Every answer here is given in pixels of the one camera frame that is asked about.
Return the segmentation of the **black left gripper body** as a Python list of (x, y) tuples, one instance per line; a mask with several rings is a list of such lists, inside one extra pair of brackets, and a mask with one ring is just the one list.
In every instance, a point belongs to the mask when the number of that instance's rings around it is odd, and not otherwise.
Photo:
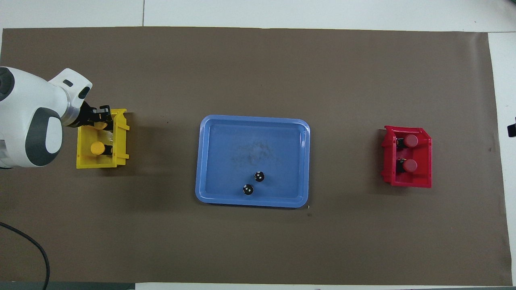
[(97, 110), (96, 107), (91, 107), (86, 101), (81, 105), (79, 115), (75, 120), (75, 127), (80, 126), (94, 126), (94, 123), (98, 121), (98, 114), (94, 112)]

